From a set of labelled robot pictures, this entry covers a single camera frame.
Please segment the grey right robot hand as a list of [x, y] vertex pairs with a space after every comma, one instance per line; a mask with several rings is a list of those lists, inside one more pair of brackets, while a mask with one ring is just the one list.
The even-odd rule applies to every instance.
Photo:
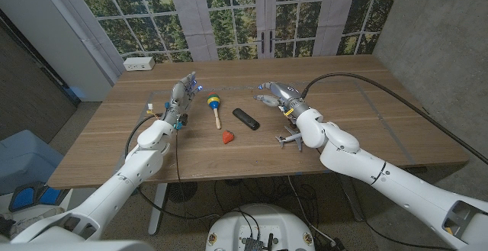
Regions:
[[259, 89], [268, 89], [273, 95], [255, 95], [254, 99], [267, 106], [278, 107], [289, 119], [298, 117], [310, 106], [301, 98], [300, 93], [292, 86], [280, 82], [262, 83]]

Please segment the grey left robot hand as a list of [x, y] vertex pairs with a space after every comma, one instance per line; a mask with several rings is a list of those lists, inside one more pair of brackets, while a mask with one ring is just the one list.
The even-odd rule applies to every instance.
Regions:
[[202, 89], [197, 85], [196, 72], [191, 72], [178, 81], [173, 89], [163, 120], [178, 130], [188, 123], [188, 110], [195, 95]]

